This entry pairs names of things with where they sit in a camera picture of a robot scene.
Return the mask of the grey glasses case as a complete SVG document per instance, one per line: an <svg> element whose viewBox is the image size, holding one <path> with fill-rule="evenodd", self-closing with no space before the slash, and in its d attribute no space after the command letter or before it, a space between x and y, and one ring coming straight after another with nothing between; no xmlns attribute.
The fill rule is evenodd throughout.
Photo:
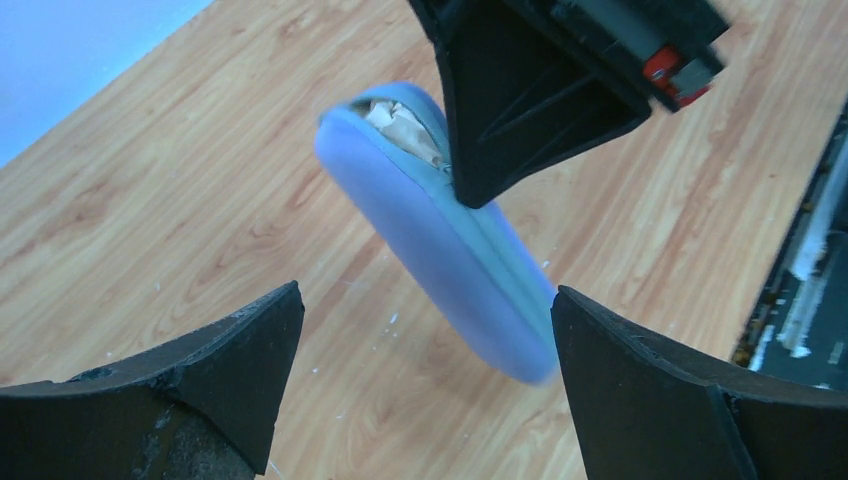
<svg viewBox="0 0 848 480"><path fill-rule="evenodd" d="M434 168L365 120L373 100L400 102L444 156ZM469 348L526 384L558 369L550 309L554 286L496 203L455 196L447 120L418 86L370 88L325 111L315 136L328 175L364 215Z"/></svg>

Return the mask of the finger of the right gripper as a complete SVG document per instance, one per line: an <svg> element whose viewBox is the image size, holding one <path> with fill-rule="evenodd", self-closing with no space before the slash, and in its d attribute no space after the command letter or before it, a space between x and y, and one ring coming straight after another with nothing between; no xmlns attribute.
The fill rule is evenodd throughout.
<svg viewBox="0 0 848 480"><path fill-rule="evenodd" d="M651 116L644 94L554 21L552 1L410 6L433 46L455 195L468 207Z"/></svg>

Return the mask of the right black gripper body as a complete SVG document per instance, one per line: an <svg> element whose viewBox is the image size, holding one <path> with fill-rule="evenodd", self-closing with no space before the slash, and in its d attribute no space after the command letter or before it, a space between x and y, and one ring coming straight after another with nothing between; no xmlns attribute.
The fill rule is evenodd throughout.
<svg viewBox="0 0 848 480"><path fill-rule="evenodd" d="M709 1L510 1L555 41L587 52L637 91L676 112L725 68L713 43L729 22Z"/></svg>

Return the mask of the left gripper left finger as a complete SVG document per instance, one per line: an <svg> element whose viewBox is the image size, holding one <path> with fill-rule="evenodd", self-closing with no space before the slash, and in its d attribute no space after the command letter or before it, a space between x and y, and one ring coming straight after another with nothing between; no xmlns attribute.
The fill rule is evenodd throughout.
<svg viewBox="0 0 848 480"><path fill-rule="evenodd" d="M1 391L5 479L251 479L265 472L304 320L289 282L159 346Z"/></svg>

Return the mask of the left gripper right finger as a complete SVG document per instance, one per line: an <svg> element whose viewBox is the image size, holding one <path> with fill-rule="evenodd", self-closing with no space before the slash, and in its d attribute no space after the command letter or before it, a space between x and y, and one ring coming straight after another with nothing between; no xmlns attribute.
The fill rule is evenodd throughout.
<svg viewBox="0 0 848 480"><path fill-rule="evenodd" d="M551 317L591 479L843 479L847 396L752 372L562 286Z"/></svg>

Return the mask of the beige folding umbrella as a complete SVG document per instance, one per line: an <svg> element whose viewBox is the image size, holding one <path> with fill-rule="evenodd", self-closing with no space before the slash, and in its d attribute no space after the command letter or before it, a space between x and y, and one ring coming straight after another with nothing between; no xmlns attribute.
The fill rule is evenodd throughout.
<svg viewBox="0 0 848 480"><path fill-rule="evenodd" d="M385 99L371 101L365 120L405 152L434 168L444 166L444 156L432 135L413 112L400 102Z"/></svg>

